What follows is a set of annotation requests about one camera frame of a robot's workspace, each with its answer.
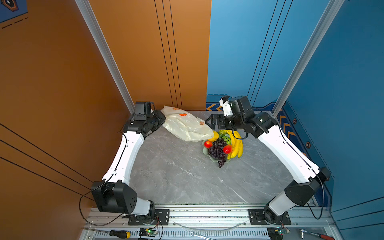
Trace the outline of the yellow banana bunch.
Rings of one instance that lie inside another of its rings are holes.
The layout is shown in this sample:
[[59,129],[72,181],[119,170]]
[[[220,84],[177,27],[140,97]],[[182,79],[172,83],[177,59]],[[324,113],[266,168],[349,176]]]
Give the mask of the yellow banana bunch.
[[240,158],[243,155],[244,151],[243,140],[241,139],[240,134],[238,133],[238,131],[229,130],[226,130],[226,133],[230,136],[232,143],[232,151],[231,153],[227,154],[227,160],[231,160],[235,157]]

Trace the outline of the cream plastic bag orange print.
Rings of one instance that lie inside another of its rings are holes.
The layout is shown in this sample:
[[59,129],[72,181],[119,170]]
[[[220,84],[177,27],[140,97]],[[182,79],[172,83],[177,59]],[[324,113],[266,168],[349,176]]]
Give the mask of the cream plastic bag orange print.
[[214,137],[213,130],[205,121],[179,108],[164,106],[161,112],[166,120],[163,127],[186,142],[199,142]]

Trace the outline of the dark purple grape bunch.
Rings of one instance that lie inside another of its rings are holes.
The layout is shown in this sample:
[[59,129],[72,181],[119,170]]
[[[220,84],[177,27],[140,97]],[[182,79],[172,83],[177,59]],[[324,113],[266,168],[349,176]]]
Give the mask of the dark purple grape bunch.
[[224,146],[226,146],[226,142],[219,138],[213,142],[213,146],[208,149],[209,156],[218,161],[219,168],[223,167],[227,161],[227,155],[223,152]]

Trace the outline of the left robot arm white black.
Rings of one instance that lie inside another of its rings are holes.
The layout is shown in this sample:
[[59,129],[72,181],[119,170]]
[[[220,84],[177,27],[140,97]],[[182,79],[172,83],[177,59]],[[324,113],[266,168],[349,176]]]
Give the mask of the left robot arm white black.
[[155,219],[154,202],[143,200],[129,184],[137,154],[147,136],[163,125],[160,110],[139,111],[126,122],[117,154],[101,181],[93,182],[91,193],[100,212],[137,216],[150,224]]

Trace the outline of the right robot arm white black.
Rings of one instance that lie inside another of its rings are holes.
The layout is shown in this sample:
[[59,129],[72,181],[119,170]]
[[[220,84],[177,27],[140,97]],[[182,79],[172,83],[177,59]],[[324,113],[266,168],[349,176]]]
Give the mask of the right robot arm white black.
[[276,197],[270,200],[263,210],[262,219],[270,225],[280,224],[284,214],[295,206],[304,206],[330,178],[330,171],[319,168],[310,161],[284,134],[279,122],[270,114],[249,111],[232,116],[212,114],[206,124],[213,130],[244,130],[267,146],[283,163],[293,177],[293,181]]

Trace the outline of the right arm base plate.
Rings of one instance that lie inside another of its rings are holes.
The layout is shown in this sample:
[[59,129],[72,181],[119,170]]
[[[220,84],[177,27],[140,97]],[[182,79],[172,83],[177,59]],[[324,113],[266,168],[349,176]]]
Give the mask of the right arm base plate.
[[275,217],[270,222],[264,214],[262,209],[249,209],[249,220],[251,225],[285,225],[289,226],[292,224],[291,218],[288,212],[283,213],[283,215]]

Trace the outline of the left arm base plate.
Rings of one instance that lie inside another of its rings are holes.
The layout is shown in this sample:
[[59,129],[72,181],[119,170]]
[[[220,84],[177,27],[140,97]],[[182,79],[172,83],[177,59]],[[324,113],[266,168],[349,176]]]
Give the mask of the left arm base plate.
[[155,209],[154,216],[140,216],[134,215],[129,218],[129,226],[155,226],[163,225],[167,226],[170,219],[170,210],[169,209]]

